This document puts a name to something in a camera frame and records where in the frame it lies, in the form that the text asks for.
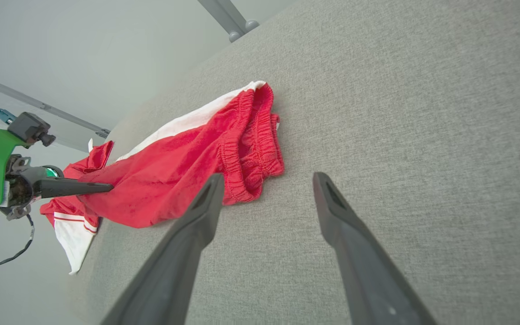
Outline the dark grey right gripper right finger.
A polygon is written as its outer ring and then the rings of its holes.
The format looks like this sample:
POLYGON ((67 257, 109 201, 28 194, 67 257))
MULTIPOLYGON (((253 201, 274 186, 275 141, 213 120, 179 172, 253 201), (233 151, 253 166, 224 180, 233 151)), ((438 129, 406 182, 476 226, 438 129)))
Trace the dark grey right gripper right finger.
POLYGON ((372 232, 323 172, 312 186, 320 230, 334 249, 353 325, 435 325, 436 321, 372 232))

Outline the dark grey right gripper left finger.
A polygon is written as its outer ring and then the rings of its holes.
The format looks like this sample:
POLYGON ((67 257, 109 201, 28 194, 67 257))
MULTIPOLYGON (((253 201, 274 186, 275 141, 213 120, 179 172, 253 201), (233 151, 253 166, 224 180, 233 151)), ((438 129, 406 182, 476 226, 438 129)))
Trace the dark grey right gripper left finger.
POLYGON ((185 323, 201 253, 214 239, 223 196, 223 175, 211 175, 104 317, 104 325, 185 323))

